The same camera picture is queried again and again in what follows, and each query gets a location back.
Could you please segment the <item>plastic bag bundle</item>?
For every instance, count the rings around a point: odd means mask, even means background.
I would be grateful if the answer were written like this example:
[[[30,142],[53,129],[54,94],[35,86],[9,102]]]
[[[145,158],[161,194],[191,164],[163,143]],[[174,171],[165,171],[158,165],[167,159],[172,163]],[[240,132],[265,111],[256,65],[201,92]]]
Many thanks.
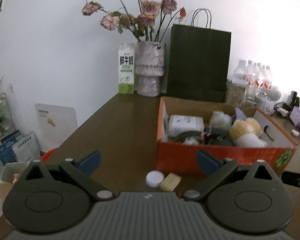
[[[232,117],[222,111],[213,111],[209,125],[212,128],[228,132],[232,126]]]

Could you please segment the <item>white leaning board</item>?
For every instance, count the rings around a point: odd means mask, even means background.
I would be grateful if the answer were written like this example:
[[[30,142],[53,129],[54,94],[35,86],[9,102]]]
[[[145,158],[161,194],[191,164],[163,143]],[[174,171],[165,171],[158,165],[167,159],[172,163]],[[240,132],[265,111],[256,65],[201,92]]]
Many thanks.
[[[41,131],[43,152],[58,148],[78,128],[76,112],[72,107],[35,104]]]

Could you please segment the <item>black pouch bag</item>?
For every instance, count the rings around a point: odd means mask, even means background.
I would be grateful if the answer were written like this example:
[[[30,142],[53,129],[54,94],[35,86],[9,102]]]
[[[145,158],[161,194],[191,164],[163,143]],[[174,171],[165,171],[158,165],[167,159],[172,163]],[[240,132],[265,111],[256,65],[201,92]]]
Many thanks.
[[[200,140],[200,145],[234,146],[228,132],[211,127],[203,132],[190,131],[181,133],[172,138],[172,142],[183,144],[186,137],[198,138]]]

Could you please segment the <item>green white milk carton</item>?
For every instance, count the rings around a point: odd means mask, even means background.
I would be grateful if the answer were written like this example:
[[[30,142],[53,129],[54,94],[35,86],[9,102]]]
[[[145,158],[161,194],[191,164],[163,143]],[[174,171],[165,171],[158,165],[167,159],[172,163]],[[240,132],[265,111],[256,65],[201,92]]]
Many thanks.
[[[118,88],[119,94],[134,93],[135,43],[119,45]]]

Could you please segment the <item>dried pink rose bouquet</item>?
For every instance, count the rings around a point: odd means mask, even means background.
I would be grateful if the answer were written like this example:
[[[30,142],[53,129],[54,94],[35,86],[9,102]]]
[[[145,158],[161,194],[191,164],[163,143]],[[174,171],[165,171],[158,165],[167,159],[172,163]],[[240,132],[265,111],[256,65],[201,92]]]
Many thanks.
[[[102,12],[100,25],[108,31],[130,31],[137,41],[161,42],[167,29],[161,31],[162,25],[168,19],[167,26],[173,20],[181,22],[187,15],[184,7],[179,8],[176,0],[136,0],[138,10],[132,14],[123,0],[119,1],[121,7],[117,10],[107,10],[98,2],[85,1],[81,10],[83,16],[91,16]]]

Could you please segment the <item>yellow white plush toy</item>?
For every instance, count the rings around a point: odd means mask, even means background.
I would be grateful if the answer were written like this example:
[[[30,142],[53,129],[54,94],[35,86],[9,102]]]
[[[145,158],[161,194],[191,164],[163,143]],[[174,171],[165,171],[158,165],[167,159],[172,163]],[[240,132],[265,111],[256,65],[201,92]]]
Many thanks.
[[[260,138],[262,134],[260,124],[254,118],[236,120],[229,130],[232,142],[243,148],[266,148],[268,143]]]

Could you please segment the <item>pack of water bottles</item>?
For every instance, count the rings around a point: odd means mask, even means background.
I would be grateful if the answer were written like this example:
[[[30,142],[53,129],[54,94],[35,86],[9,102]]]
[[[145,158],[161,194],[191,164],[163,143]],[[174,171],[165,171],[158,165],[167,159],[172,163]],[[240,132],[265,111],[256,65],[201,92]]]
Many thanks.
[[[232,83],[258,87],[257,97],[266,96],[272,88],[270,67],[253,61],[239,60],[238,66],[232,74]]]

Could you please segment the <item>black paper shopping bag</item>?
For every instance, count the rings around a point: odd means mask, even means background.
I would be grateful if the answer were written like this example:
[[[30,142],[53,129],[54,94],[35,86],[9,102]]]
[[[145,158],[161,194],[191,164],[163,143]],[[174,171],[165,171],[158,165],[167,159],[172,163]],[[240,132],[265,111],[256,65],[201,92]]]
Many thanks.
[[[211,11],[199,8],[190,25],[172,26],[167,96],[225,101],[231,33],[212,29],[211,23]]]

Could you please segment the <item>white jar lid left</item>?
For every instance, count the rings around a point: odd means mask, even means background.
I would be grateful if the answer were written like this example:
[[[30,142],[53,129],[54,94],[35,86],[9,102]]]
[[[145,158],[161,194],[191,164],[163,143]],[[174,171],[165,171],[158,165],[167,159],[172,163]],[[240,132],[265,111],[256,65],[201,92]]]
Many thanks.
[[[160,171],[151,171],[146,175],[146,184],[149,187],[157,188],[165,179],[165,176]]]

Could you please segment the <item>blue white box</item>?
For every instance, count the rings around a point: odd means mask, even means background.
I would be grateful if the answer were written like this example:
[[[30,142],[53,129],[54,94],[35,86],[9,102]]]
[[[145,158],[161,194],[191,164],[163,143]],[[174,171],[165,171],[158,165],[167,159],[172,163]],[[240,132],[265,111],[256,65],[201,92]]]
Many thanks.
[[[7,163],[27,163],[34,159],[40,159],[40,147],[33,131],[22,136],[16,130],[1,140],[0,161],[4,166]]]

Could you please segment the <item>crumpled white tissue ball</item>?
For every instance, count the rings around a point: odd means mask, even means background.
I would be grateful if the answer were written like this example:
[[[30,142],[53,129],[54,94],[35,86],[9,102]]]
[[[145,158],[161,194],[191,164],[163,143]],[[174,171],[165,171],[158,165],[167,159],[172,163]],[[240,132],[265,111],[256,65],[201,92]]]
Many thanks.
[[[183,144],[184,145],[199,145],[200,140],[196,137],[186,137]]]

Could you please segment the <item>black stand device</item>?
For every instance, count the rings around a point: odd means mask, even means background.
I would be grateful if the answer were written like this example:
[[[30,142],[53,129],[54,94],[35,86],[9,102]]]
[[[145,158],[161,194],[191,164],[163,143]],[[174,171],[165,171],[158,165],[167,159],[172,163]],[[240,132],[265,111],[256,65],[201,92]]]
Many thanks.
[[[298,97],[298,93],[295,91],[291,91],[289,96],[288,105],[291,109],[294,107],[300,107],[300,98]]]

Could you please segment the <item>wet wipes pack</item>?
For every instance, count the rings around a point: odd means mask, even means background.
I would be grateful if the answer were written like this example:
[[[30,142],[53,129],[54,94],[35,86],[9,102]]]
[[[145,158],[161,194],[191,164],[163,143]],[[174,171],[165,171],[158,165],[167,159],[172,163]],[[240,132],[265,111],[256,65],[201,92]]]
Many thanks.
[[[170,137],[176,137],[181,133],[190,131],[204,131],[204,122],[202,117],[188,115],[170,116],[168,123],[168,135]]]

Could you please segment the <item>small white bottle cap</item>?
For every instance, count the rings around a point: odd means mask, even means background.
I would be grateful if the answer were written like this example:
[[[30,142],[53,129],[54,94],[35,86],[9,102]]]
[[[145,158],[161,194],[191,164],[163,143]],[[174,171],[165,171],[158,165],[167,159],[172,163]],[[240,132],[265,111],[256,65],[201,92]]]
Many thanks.
[[[291,131],[291,134],[292,134],[293,136],[295,136],[295,137],[298,137],[300,133],[299,133],[297,130],[293,129],[293,130]]]

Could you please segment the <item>grey textured vase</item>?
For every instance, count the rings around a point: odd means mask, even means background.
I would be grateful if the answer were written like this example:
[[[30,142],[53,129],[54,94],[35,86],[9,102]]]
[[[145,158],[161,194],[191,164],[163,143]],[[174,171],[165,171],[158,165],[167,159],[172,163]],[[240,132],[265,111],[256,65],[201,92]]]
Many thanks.
[[[135,73],[139,95],[156,97],[160,94],[160,78],[165,75],[165,52],[164,43],[153,41],[137,43]]]

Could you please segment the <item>clear glass cup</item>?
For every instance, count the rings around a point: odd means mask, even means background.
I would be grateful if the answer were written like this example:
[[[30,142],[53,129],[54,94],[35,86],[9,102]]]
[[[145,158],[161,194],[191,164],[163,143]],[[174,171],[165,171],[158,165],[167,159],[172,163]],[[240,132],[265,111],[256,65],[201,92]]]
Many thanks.
[[[257,97],[258,92],[258,87],[248,85],[245,91],[244,104],[249,107],[257,108],[260,103],[260,99]]]

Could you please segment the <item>grey speckled container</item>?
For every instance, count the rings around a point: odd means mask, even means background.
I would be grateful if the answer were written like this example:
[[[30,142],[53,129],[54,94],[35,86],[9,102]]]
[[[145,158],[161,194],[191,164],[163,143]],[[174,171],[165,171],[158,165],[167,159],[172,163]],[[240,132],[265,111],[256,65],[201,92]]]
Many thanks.
[[[241,105],[245,96],[245,86],[226,81],[225,102],[230,105]]]

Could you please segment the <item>purple item in box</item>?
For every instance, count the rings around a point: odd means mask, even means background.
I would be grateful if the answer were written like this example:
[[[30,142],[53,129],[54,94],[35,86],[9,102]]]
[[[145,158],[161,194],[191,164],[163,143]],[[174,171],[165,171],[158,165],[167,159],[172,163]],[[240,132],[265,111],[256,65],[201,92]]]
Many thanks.
[[[247,116],[245,113],[239,108],[235,108],[235,120],[242,120],[245,121],[247,119]]]

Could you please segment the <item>cardboard trash box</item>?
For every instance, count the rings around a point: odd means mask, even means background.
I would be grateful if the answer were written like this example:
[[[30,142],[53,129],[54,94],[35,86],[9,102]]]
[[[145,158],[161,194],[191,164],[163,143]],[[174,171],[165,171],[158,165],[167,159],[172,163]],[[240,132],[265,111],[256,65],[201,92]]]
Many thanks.
[[[0,199],[5,200],[14,183],[19,179],[28,163],[7,163],[0,175]]]

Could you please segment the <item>beige eraser block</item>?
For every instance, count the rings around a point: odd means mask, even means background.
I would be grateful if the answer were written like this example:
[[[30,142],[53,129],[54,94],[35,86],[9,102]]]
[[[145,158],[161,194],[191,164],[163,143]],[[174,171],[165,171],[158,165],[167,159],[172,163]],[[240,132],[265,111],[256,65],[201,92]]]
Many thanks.
[[[179,185],[181,177],[175,173],[170,173],[160,184],[163,191],[172,192]]]

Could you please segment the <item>white tin box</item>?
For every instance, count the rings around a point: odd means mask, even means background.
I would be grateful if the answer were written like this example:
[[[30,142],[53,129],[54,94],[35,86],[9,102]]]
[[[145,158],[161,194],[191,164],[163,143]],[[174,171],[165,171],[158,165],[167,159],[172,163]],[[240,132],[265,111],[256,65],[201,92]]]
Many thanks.
[[[269,98],[262,98],[260,101],[260,104],[258,108],[262,110],[267,115],[272,115],[274,111],[274,106],[276,104],[276,101],[273,101]]]

